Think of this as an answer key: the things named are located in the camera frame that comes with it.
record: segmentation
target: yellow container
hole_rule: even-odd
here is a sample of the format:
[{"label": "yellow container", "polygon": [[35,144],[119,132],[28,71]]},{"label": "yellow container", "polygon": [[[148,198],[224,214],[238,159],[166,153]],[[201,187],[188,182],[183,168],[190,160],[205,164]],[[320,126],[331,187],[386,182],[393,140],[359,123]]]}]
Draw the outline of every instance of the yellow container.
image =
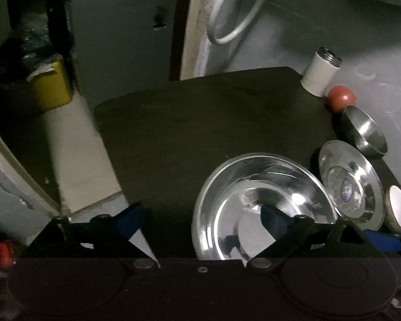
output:
[{"label": "yellow container", "polygon": [[35,75],[29,81],[32,97],[41,112],[65,105],[73,96],[62,57],[49,66],[48,72]]}]

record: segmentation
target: stainless steel bowl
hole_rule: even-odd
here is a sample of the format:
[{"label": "stainless steel bowl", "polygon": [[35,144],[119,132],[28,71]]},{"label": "stainless steel bowl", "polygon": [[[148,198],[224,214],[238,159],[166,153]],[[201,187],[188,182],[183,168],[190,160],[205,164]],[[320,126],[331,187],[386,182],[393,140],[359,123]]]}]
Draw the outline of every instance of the stainless steel bowl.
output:
[{"label": "stainless steel bowl", "polygon": [[383,188],[370,162],[351,145],[328,141],[319,153],[319,172],[337,211],[362,230],[378,230],[385,209]]},{"label": "stainless steel bowl", "polygon": [[220,165],[199,193],[191,227],[198,258],[246,262],[263,251],[275,241],[262,222],[270,207],[317,223],[337,220],[332,200],[307,169],[277,155],[244,154]]},{"label": "stainless steel bowl", "polygon": [[342,114],[346,137],[368,158],[381,158],[387,151],[386,138],[373,119],[354,105],[347,105]]}]

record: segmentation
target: small metal bowl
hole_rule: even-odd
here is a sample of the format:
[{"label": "small metal bowl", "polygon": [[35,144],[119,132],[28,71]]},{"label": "small metal bowl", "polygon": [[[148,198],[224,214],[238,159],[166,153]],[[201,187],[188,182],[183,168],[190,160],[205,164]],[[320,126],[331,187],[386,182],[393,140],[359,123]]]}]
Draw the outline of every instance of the small metal bowl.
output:
[{"label": "small metal bowl", "polygon": [[341,120],[349,142],[367,158],[379,159],[387,153],[385,136],[363,110],[354,105],[347,105]]}]

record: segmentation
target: red object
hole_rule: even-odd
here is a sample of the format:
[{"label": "red object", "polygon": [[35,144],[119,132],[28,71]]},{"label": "red object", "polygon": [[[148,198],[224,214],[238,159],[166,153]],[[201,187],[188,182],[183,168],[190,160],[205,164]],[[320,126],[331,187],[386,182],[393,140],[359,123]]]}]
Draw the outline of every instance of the red object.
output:
[{"label": "red object", "polygon": [[344,85],[336,85],[327,95],[327,106],[334,114],[341,114],[347,105],[354,105],[357,98]]},{"label": "red object", "polygon": [[15,251],[10,239],[0,243],[0,268],[9,268],[15,262]]}]

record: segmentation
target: red ball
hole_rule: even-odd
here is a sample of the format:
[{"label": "red ball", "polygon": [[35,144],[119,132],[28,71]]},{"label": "red ball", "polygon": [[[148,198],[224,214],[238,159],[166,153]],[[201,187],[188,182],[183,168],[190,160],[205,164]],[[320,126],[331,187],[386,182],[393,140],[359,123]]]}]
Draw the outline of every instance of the red ball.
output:
[{"label": "red ball", "polygon": [[354,105],[357,98],[344,85],[336,85],[327,95],[327,106],[334,114],[341,114],[347,105]]}]

